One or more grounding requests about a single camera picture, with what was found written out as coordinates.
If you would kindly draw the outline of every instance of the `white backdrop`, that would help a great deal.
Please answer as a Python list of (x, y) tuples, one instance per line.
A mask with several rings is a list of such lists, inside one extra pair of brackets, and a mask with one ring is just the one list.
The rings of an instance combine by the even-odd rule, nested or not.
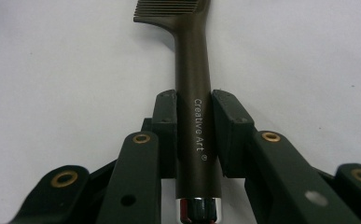
[[(132, 22), (136, 0), (0, 1), (0, 223), (38, 180), (114, 160), (174, 88), (174, 43)], [(259, 130), (284, 134), (334, 174), (361, 163), (361, 0), (213, 0), (212, 86)], [(163, 182), (162, 223), (174, 223)], [(242, 180), (223, 180), (225, 223), (255, 223)]]

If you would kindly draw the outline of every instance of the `chrome tip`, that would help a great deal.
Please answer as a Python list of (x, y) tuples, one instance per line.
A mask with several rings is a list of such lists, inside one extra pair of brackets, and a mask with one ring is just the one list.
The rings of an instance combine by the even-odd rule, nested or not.
[(220, 198), (186, 198), (176, 200), (177, 223), (221, 223)]

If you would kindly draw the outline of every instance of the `comb teeth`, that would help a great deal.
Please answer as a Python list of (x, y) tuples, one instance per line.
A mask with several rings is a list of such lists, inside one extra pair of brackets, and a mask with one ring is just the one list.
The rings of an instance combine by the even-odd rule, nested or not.
[(139, 0), (135, 17), (168, 17), (188, 14), (195, 11), (198, 0)]

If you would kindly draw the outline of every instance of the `white surface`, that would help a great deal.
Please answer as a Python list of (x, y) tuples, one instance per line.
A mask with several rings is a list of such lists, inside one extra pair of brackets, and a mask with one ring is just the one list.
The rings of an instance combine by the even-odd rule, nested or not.
[[(136, 0), (0, 1), (0, 223), (50, 170), (95, 171), (174, 88), (173, 41), (132, 22)], [(334, 174), (361, 163), (361, 0), (213, 1), (214, 89), (259, 130)], [(242, 180), (223, 181), (225, 223), (253, 223)], [(162, 223), (174, 223), (174, 182)]]

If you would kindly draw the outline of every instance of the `tail comb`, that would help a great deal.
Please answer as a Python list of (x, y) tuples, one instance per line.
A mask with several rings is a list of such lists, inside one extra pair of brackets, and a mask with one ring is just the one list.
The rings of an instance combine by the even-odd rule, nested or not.
[(139, 0), (133, 21), (173, 32), (178, 27), (204, 24), (209, 3), (210, 0)]
[(135, 17), (170, 17), (193, 13), (198, 7), (198, 0), (162, 1), (139, 0), (134, 12)]

